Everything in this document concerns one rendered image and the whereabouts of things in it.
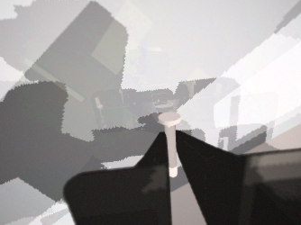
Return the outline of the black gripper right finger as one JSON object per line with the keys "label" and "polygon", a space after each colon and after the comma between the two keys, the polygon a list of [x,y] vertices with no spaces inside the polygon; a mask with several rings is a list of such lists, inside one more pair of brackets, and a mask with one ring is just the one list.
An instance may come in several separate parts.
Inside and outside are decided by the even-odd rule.
{"label": "black gripper right finger", "polygon": [[176,149],[206,225],[249,225],[258,183],[301,177],[301,148],[236,155],[176,130]]}

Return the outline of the white headed pin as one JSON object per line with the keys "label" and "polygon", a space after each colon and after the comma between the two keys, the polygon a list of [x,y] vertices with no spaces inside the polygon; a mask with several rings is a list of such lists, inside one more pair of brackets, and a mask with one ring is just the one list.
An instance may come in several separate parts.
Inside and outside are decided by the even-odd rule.
{"label": "white headed pin", "polygon": [[168,141],[169,153],[169,176],[176,176],[177,149],[176,149],[176,124],[180,123],[181,117],[176,112],[165,112],[159,115],[159,123],[165,126],[165,134]]}

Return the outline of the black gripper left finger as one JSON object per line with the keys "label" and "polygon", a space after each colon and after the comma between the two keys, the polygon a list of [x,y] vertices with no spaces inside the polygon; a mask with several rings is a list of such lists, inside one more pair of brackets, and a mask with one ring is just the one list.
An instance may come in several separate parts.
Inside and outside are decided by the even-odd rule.
{"label": "black gripper left finger", "polygon": [[160,132],[135,166],[87,171],[71,177],[63,197],[76,225],[81,217],[153,209],[159,225],[172,225],[169,153]]}

